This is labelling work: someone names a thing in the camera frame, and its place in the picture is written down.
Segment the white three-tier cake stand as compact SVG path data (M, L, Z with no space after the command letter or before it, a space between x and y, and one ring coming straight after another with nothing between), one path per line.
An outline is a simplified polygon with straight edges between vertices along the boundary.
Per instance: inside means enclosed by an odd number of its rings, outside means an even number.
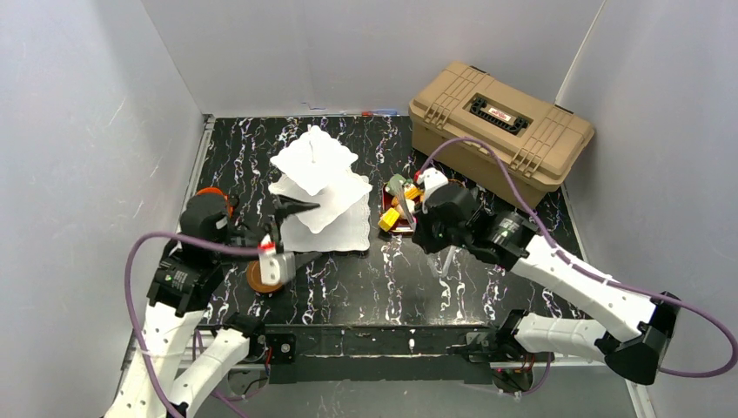
M317 207L291 214L281 223L285 250L365 252L370 247L368 177L352 170L358 155L317 125L270 158L281 175L269 193Z

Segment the yellow layered cake piece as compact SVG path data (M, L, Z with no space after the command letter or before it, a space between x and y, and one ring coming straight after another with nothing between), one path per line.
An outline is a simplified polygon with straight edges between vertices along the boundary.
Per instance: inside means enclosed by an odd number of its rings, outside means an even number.
M389 207L379 218L379 228L389 233L400 221L400 212L395 207Z

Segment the red blue screwdriver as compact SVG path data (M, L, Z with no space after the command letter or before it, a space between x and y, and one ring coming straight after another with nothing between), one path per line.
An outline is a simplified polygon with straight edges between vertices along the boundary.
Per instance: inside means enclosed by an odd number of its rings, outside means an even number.
M362 111L360 113L362 117L396 117L399 113L392 109L376 109L370 111Z

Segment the metal serving tongs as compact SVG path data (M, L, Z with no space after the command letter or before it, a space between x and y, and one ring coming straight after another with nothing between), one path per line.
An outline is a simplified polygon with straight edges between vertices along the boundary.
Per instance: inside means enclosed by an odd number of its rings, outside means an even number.
M459 197L460 189L456 185L447 184L415 206L414 210L407 208L404 198L398 198L413 228L413 243L428 256L448 248L441 269L434 273L439 279L448 275L451 260L458 247L453 235L462 221Z

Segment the red dessert tray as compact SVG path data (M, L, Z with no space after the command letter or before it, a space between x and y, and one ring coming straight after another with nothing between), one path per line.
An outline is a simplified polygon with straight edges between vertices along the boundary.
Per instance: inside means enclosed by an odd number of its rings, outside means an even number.
M424 192L411 180L406 180L403 185L406 205L409 210L414 210L423 198ZM382 192L381 214L379 217L379 229L384 233L405 235L413 234L411 223L406 218L403 206L399 199L391 193L389 184L386 183Z

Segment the orange plastic cup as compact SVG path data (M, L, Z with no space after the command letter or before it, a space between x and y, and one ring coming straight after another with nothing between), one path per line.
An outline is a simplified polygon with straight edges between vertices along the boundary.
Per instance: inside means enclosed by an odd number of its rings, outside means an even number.
M231 204L230 196L225 194L221 189L215 186L205 187L203 189L200 189L196 192L196 195L203 195L203 194L215 194L223 198L225 201L225 207L227 209L228 215L231 217L233 215L234 209L233 205Z

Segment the green swirl roll cake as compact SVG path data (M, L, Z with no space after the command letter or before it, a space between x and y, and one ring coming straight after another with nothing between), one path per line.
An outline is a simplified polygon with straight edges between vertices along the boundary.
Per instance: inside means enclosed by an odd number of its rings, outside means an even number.
M394 174L387 181L386 190L391 194L403 193L407 184L407 178L400 174Z

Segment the tan plastic toolbox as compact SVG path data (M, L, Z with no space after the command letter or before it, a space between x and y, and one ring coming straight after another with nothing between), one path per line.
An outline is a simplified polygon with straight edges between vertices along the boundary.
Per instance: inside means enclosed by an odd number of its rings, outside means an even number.
M560 188L594 136L572 112L461 62L409 103L413 148L518 205L535 208Z

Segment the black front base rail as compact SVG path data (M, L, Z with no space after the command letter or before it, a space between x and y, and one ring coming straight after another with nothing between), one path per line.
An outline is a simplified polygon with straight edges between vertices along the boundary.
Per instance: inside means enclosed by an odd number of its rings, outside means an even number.
M485 326L277 325L265 329L272 348L271 382L463 381L486 384L494 371L521 360L475 345Z

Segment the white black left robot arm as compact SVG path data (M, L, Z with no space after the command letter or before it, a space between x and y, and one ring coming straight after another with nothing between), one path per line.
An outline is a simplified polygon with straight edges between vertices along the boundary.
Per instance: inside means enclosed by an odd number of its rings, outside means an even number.
M318 209L318 203L275 196L263 224L238 225L239 200L215 187L189 198L179 217L179 233L154 232L133 245L124 268L125 299L138 343L124 372L108 417L193 417L228 372L250 354L268 355L264 322L234 313L214 341L180 373L179 366L213 293L223 283L226 262L250 262L248 278L256 291L269 293L291 281L299 263L315 253L285 250L279 228L290 216ZM131 273L138 249L152 238L167 245L147 293L144 318L132 302Z

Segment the yellow decorated cake slice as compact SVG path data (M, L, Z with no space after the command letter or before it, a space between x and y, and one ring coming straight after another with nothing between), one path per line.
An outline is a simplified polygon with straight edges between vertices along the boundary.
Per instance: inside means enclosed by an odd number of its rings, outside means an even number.
M406 183L403 185L403 193L405 201L417 202L419 201L424 192L415 184Z

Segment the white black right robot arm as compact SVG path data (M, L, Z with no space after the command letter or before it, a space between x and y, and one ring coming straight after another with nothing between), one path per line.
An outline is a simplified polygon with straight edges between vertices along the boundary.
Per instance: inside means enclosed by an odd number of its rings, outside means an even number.
M490 214L457 183L425 195L415 220L412 241L425 253L463 248L477 260L543 286L588 316L569 320L513 310L488 336L456 348L456 353L469 358L569 354L602 362L629 381L654 383L674 332L677 308L621 290L612 281L592 279L593 267L553 249L529 219L515 211Z

